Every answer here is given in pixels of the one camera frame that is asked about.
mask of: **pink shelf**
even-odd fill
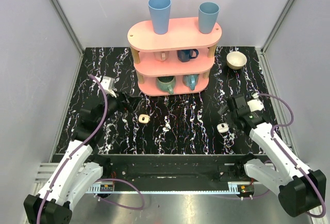
[[[183,76],[176,76],[176,85],[174,87],[174,94],[192,94],[192,93],[199,93],[206,89],[208,85],[208,78],[203,78],[200,75],[197,86],[195,87],[194,91],[191,91],[189,87],[186,87],[182,82]],[[161,91],[156,85],[156,77],[145,77],[144,83],[139,84],[140,90],[149,96],[162,96],[162,95],[170,95],[167,92]]]
[[[157,61],[154,53],[139,53],[140,63],[134,64],[134,67],[141,75],[148,77],[200,74],[208,71],[215,63],[215,58],[208,58],[207,52],[207,48],[201,48],[197,58],[185,63],[177,58],[176,51],[170,51],[164,62]]]
[[[152,22],[135,24],[127,34],[132,48],[143,52],[206,48],[215,45],[222,30],[218,23],[213,31],[203,34],[198,30],[198,17],[170,19],[169,31],[164,35],[154,33]]]

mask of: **dark blue mug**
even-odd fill
[[[194,59],[198,57],[198,50],[197,49],[189,49],[189,50],[178,50],[177,57],[181,62],[189,62],[190,59]]]

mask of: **wooden shelf post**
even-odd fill
[[[133,56],[134,63],[140,63],[140,57],[139,57],[139,52],[135,50],[133,47],[130,48]]]
[[[209,58],[214,57],[214,56],[215,56],[215,53],[216,53],[216,48],[217,48],[217,44],[211,46],[211,47],[208,49],[207,57],[209,57]]]
[[[209,75],[210,75],[210,70],[208,70],[207,72],[204,72],[203,73],[203,78],[204,79],[207,79]]]
[[[144,84],[144,78],[143,78],[143,76],[139,72],[137,72],[137,71],[136,71],[136,75],[138,76],[139,83],[140,84]]]

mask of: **cup handle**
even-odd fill
[[[168,86],[167,89],[169,90],[169,93],[170,94],[173,94],[173,88],[172,88],[172,86]]]
[[[165,59],[166,59],[165,52],[162,51],[162,52],[161,52],[161,60],[162,60],[162,61],[165,61]]]
[[[194,58],[198,57],[198,54],[199,54],[198,50],[197,49],[193,49],[193,51],[196,53],[196,56],[190,57],[190,59],[194,59]]]
[[[196,85],[196,82],[195,82],[195,78],[194,77],[191,77],[191,83],[190,83],[190,90],[191,91],[194,91],[195,90],[195,85]]]

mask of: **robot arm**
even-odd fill
[[[108,107],[106,118],[111,117],[117,111],[134,111],[141,97],[130,97],[125,93],[113,91],[112,83],[114,83],[114,79],[112,78],[104,77],[98,80],[107,93]],[[69,156],[99,125],[104,114],[105,106],[103,102],[98,103],[98,101],[100,100],[97,97],[86,100],[84,107],[80,110],[77,127],[72,136],[73,141],[69,142],[65,155],[55,172],[36,196],[28,195],[26,197],[24,208],[29,223],[37,223],[37,214],[41,202],[45,198],[47,191],[50,190],[52,180],[65,161],[67,162],[64,169],[58,175],[55,184],[45,200],[40,224],[68,224],[77,202],[93,183],[100,178],[109,178],[111,174],[110,159],[99,156],[98,154],[91,155],[97,146],[97,142],[103,135],[102,129],[96,133],[88,144],[83,145],[73,154],[71,158]],[[88,163],[79,172],[86,160],[88,160]]]
[[[272,125],[262,113],[262,109],[263,104],[258,96],[246,102],[243,95],[238,95],[227,100],[227,106],[222,108],[221,114],[230,111],[228,124],[243,131],[256,142],[270,158],[277,171],[265,166],[252,154],[238,160],[234,171],[238,177],[248,176],[265,185],[278,196],[283,209],[290,216],[296,217],[320,205],[314,189],[299,168],[311,178],[323,199],[326,177],[320,170],[312,171],[295,156],[277,134],[274,134],[274,138],[278,145],[275,143],[274,138],[271,137]],[[297,166],[292,164],[283,150],[296,161]]]

